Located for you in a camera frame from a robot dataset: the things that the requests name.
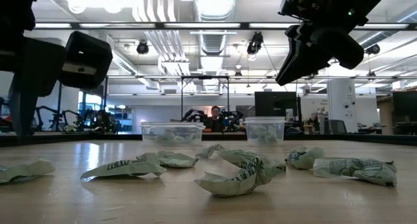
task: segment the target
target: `desk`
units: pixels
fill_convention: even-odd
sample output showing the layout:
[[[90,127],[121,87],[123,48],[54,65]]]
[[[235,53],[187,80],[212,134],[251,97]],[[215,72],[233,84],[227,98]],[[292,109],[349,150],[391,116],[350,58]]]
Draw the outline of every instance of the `desk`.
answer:
[[[275,148],[222,143],[277,156]],[[168,169],[160,178],[96,179],[80,182],[87,169],[144,152],[140,141],[90,141],[0,148],[5,165],[45,158],[56,172],[20,184],[0,186],[2,223],[415,223],[417,147],[351,141],[285,141],[284,152],[305,145],[328,156],[394,160],[398,187],[386,188],[350,178],[317,178],[311,171],[287,168],[255,192],[220,199],[193,183],[204,171],[232,175],[238,169],[217,155],[193,169]],[[165,148],[194,155],[199,147]]]

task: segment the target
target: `wooden table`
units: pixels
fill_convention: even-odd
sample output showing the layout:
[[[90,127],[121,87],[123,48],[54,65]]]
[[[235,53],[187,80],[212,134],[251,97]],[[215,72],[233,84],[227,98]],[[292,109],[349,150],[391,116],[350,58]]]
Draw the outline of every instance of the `wooden table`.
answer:
[[[276,148],[222,143],[279,157]],[[305,145],[328,156],[394,160],[398,187],[351,178],[317,178],[291,167],[255,192],[216,198],[193,181],[204,171],[232,175],[238,169],[217,155],[192,169],[168,169],[160,178],[79,180],[97,165],[156,152],[139,141],[91,141],[0,148],[4,165],[37,158],[54,162],[56,172],[32,181],[0,186],[0,223],[416,223],[417,147],[348,141],[285,141],[284,152]],[[193,156],[199,147],[165,148]]]

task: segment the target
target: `plastic food container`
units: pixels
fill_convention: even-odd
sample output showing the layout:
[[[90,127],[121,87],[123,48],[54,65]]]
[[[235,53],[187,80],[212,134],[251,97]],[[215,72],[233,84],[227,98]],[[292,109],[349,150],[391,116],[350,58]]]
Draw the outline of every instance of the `plastic food container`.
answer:
[[[201,122],[142,122],[142,140],[150,145],[200,144],[205,126]]]
[[[284,139],[285,117],[247,117],[246,134],[252,146],[278,146]]]

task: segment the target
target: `white pillar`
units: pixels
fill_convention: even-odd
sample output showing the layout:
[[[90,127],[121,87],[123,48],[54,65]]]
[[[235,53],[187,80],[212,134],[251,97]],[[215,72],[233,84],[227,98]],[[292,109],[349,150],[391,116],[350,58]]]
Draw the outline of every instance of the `white pillar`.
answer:
[[[358,132],[354,80],[333,79],[327,83],[329,119],[345,122],[348,133]]]

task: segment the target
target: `man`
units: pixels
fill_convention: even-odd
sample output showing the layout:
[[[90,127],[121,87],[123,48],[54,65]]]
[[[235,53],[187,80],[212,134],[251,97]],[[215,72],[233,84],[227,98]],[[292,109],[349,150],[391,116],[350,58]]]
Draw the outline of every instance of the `man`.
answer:
[[[214,106],[211,108],[211,117],[209,117],[204,125],[206,128],[211,129],[211,132],[223,132],[224,125],[219,119],[220,115],[220,108],[218,106]]]

